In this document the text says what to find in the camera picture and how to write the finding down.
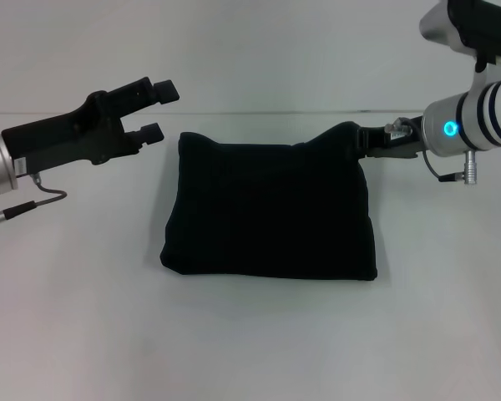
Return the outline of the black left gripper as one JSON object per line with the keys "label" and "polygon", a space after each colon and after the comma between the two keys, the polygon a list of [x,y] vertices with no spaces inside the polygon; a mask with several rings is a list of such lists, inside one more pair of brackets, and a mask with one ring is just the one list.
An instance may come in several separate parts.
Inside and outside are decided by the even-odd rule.
{"label": "black left gripper", "polygon": [[12,159],[25,159],[28,175],[79,160],[102,165],[164,140],[157,123],[124,132],[123,117],[179,99],[171,80],[152,84],[145,77],[110,92],[92,93],[70,113],[5,129],[2,136]]}

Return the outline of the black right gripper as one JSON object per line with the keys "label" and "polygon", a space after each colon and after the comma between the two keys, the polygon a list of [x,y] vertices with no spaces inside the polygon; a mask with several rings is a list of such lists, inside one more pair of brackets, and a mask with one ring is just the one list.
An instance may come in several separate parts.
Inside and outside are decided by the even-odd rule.
{"label": "black right gripper", "polygon": [[352,157],[415,159],[426,149],[422,118],[398,118],[386,127],[353,127]]}

